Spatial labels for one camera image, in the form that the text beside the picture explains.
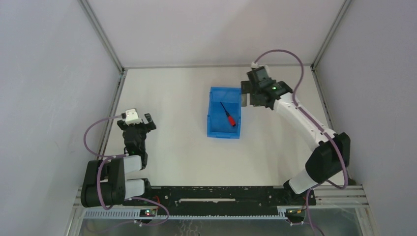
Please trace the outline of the red black screwdriver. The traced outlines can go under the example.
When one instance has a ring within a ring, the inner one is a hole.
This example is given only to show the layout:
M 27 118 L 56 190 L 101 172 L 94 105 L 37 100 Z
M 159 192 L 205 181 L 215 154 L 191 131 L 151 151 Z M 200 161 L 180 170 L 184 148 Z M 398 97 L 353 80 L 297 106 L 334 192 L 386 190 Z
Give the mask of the red black screwdriver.
M 222 108 L 224 109 L 224 112 L 225 112 L 225 114 L 226 114 L 226 116 L 227 116 L 227 118 L 228 118 L 228 121 L 229 121 L 229 123 L 230 123 L 230 125 L 232 126 L 232 127 L 236 127 L 236 121 L 234 120 L 234 118 L 230 115 L 230 113 L 227 111 L 227 109 L 225 108 L 225 106 L 224 106 L 224 104 L 222 103 L 222 102 L 220 102 L 220 104 L 221 104 L 221 106 L 222 106 Z

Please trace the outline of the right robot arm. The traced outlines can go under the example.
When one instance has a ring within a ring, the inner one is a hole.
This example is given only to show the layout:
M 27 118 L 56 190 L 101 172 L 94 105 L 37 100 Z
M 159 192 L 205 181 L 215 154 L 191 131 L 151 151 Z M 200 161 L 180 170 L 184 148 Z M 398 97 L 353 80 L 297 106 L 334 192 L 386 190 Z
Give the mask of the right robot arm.
M 295 91 L 285 82 L 272 79 L 264 66 L 252 68 L 247 76 L 248 80 L 241 82 L 241 92 L 250 95 L 250 104 L 276 111 L 295 128 L 312 152 L 304 169 L 284 186 L 298 195 L 342 173 L 346 187 L 350 137 L 346 133 L 337 134 L 319 122 L 301 104 Z

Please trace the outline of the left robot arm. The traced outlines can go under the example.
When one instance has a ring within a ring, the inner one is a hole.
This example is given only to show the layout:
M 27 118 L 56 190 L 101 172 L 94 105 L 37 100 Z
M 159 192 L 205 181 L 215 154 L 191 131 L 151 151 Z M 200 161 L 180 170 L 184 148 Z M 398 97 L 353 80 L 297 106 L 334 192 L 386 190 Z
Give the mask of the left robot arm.
M 81 204 L 84 207 L 109 210 L 125 200 L 150 195 L 151 184 L 147 178 L 127 180 L 126 175 L 146 168 L 146 138 L 149 132 L 156 129 L 156 125 L 150 114 L 145 114 L 147 122 L 143 122 L 134 109 L 115 118 L 122 130 L 124 153 L 101 155 L 99 160 L 88 162 L 81 190 Z

